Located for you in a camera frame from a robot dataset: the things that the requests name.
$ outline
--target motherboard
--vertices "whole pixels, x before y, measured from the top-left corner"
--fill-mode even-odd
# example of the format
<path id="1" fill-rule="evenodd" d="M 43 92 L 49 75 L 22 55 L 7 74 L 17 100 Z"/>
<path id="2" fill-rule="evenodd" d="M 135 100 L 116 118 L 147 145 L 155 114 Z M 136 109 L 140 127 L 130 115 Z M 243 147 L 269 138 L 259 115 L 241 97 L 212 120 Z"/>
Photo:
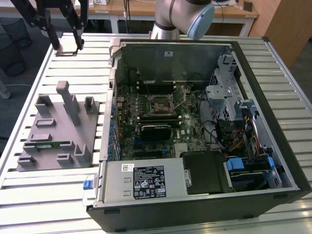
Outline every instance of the motherboard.
<path id="1" fill-rule="evenodd" d="M 206 150 L 197 113 L 200 90 L 192 90 L 191 84 L 119 85 L 117 92 L 120 160 L 179 157 L 179 149 Z"/>

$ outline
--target wooden desk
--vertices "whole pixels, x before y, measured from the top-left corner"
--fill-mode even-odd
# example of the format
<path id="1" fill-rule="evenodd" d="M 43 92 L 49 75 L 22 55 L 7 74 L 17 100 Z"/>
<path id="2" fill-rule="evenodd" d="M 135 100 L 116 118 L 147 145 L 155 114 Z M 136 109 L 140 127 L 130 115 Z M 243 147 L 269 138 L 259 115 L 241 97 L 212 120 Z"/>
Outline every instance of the wooden desk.
<path id="1" fill-rule="evenodd" d="M 89 19 L 91 20 L 110 20 L 112 24 L 112 32 L 119 33 L 118 20 L 124 20 L 123 17 L 123 0 L 110 0 L 107 5 L 95 4 L 94 7 L 89 8 Z M 130 0 L 131 20 L 150 20 L 154 21 L 155 3 L 145 2 L 139 0 Z M 20 14 L 14 7 L 1 7 L 1 17 L 20 18 Z M 222 10 L 218 8 L 215 10 L 213 23 L 234 23 L 242 24 L 240 36 L 247 37 L 254 20 L 258 18 L 259 14 L 253 9 L 252 12 L 239 10 L 233 6 L 227 6 Z M 59 10 L 52 10 L 51 17 L 54 19 L 63 19 L 63 15 Z"/>

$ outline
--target red cable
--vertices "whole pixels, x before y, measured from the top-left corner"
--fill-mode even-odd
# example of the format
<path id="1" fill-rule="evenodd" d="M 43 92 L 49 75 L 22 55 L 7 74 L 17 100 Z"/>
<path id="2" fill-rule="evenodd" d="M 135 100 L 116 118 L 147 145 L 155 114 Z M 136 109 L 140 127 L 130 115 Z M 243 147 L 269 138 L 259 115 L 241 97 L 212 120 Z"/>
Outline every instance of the red cable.
<path id="1" fill-rule="evenodd" d="M 239 133 L 239 132 L 243 132 L 244 130 L 237 130 L 236 132 L 235 132 L 235 134 L 234 134 L 234 142 L 233 142 L 233 144 L 235 143 L 235 138 L 236 138 L 236 135 L 237 135 L 237 133 Z"/>

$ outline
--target blue tab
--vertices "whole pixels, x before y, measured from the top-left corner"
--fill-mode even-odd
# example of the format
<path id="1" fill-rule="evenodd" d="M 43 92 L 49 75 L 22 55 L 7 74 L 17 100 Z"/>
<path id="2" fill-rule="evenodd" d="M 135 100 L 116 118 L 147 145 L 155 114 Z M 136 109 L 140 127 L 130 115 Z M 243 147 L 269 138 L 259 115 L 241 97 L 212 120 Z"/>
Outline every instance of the blue tab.
<path id="1" fill-rule="evenodd" d="M 274 161 L 273 161 L 273 158 L 272 158 L 272 157 L 268 157 L 268 161 L 269 161 L 269 165 L 270 165 L 270 167 L 271 167 L 271 168 L 275 166 L 275 164 L 274 164 Z"/>
<path id="2" fill-rule="evenodd" d="M 93 180 L 85 180 L 83 182 L 83 190 L 93 189 Z"/>
<path id="3" fill-rule="evenodd" d="M 227 161 L 227 162 L 226 162 L 226 166 L 227 166 L 227 168 L 228 168 L 229 171 L 233 170 L 233 167 L 232 167 L 232 164 L 231 164 L 230 161 Z"/>
<path id="4" fill-rule="evenodd" d="M 228 167 L 228 170 L 244 170 L 244 163 L 243 160 L 239 157 L 235 157 L 235 158 L 230 158 L 227 162 L 226 162 L 226 166 Z"/>

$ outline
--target white sticker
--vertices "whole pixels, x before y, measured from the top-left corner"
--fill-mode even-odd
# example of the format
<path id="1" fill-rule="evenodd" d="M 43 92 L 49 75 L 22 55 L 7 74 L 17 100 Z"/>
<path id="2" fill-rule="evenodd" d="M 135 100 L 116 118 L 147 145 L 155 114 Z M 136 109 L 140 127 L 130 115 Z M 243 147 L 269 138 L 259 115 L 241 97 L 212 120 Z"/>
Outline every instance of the white sticker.
<path id="1" fill-rule="evenodd" d="M 122 172 L 133 172 L 134 164 L 122 164 L 121 171 Z"/>
<path id="2" fill-rule="evenodd" d="M 105 13 L 108 14 L 108 11 L 95 11 L 96 13 Z"/>
<path id="3" fill-rule="evenodd" d="M 165 51 L 165 57 L 172 57 L 174 55 L 173 51 Z"/>

